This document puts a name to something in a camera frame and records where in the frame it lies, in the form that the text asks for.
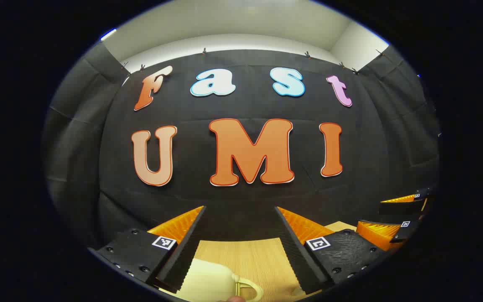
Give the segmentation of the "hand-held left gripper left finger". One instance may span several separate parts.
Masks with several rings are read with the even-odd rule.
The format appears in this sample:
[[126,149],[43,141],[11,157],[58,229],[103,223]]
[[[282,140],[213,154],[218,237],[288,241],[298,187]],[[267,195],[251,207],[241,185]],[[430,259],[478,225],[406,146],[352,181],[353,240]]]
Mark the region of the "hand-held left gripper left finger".
[[144,231],[130,228],[119,232],[94,256],[120,274],[146,286],[175,294],[181,290],[196,253],[193,234],[205,214],[200,206]]

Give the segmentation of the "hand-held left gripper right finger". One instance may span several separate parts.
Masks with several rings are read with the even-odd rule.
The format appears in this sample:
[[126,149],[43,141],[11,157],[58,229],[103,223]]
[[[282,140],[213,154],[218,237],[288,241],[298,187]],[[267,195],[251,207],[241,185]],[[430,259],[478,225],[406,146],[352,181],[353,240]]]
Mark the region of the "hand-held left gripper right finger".
[[283,223],[280,242],[306,294],[363,276],[387,258],[386,251],[352,229],[334,232],[286,209],[275,212]]

